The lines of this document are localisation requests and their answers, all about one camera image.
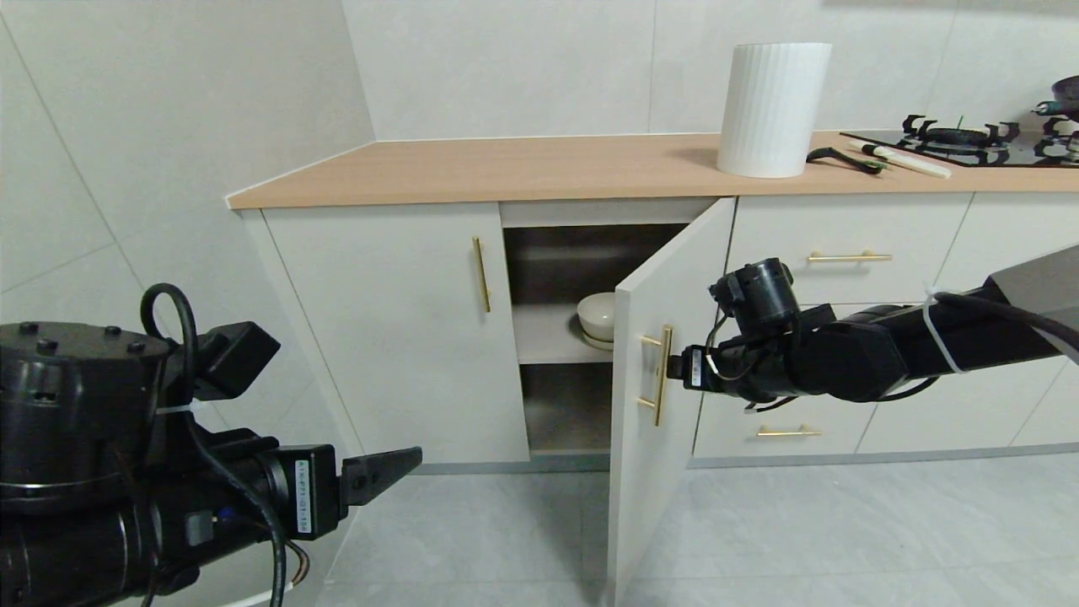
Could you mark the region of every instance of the wall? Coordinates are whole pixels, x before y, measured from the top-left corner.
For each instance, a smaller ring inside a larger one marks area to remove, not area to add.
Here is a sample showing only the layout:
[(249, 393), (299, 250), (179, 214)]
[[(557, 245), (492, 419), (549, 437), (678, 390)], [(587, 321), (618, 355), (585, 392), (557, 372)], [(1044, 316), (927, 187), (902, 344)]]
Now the wall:
[(1073, 0), (343, 0), (382, 139), (719, 130), (735, 45), (834, 44), (819, 128), (1023, 119)]
[[(200, 422), (356, 455), (222, 199), (372, 140), (341, 4), (8, 1), (0, 15), (0, 322), (138, 330), (142, 289), (173, 281), (202, 330), (250, 319), (283, 343), (247, 395)], [(344, 535), (310, 544), (311, 581), (290, 603), (314, 603)], [(155, 605), (262, 592), (269, 556), (248, 549)]]

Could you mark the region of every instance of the label sticker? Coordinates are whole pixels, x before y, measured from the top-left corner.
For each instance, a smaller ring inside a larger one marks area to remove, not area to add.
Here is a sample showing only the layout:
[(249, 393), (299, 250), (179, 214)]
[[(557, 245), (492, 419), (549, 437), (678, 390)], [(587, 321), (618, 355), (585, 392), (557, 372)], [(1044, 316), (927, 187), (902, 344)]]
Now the label sticker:
[(700, 381), (700, 350), (693, 351), (693, 369), (692, 376), (689, 377), (689, 386), (704, 388)]
[(296, 460), (296, 530), (311, 533), (311, 464)]

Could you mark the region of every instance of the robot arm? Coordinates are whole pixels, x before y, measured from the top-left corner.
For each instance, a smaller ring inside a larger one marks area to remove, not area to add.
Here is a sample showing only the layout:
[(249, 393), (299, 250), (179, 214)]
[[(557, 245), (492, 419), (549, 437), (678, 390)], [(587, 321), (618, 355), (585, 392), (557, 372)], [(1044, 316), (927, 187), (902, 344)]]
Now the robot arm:
[(243, 395), (279, 345), (251, 322), (195, 337), (190, 309), (185, 345), (166, 340), (152, 322), (156, 287), (187, 306), (176, 287), (151, 287), (142, 302), (148, 335), (72, 323), (0, 327), (2, 607), (110, 605), (133, 595), (149, 605), (154, 594), (194, 583), (201, 566), (274, 535), (279, 595), (283, 544), (333, 532), (351, 506), (422, 461), (419, 447), (349, 458), (339, 475), (332, 445), (282, 446), (246, 428), (199, 427), (185, 411), (192, 397)]
[(667, 375), (686, 389), (745, 399), (752, 412), (757, 403), (809, 395), (897, 400), (889, 395), (903, 384), (927, 381), (920, 391), (954, 369), (1062, 353), (1079, 362), (1077, 273), (1079, 245), (997, 272), (966, 293), (937, 293), (928, 306), (877, 306), (836, 320), (828, 305), (801, 312), (790, 271), (766, 259), (709, 289), (724, 315), (720, 325), (734, 318), (741, 335), (687, 347), (670, 358)]

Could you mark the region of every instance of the gray floor tile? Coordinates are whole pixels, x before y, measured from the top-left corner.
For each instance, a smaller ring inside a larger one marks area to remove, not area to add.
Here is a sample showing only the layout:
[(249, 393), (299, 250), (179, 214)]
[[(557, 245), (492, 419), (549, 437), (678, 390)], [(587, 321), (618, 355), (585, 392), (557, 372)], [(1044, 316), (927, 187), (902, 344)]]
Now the gray floor tile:
[(330, 579), (578, 579), (581, 526), (574, 474), (409, 478), (363, 510)]
[(1056, 456), (834, 467), (850, 498), (899, 521), (942, 566), (1067, 556), (1079, 480)]
[(316, 607), (591, 607), (599, 592), (584, 582), (333, 583)]
[[(604, 473), (406, 479), (319, 607), (598, 605), (607, 511)], [(687, 471), (625, 604), (1079, 605), (1077, 511), (1079, 454)]]
[(833, 467), (693, 471), (639, 575), (790, 576), (937, 565), (902, 520), (850, 491), (839, 486)]
[(940, 571), (641, 580), (633, 607), (964, 607)]
[(1075, 607), (1079, 557), (945, 571), (967, 607)]

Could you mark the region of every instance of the open cabinet door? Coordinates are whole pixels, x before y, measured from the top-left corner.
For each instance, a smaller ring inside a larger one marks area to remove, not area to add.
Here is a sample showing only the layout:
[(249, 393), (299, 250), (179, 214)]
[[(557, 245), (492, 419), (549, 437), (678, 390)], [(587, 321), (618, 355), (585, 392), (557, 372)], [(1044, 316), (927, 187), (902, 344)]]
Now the open cabinet door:
[(659, 370), (665, 351), (702, 344), (712, 329), (708, 286), (723, 274), (734, 216), (735, 198), (720, 198), (615, 289), (610, 607), (626, 594), (693, 454), (701, 395)]

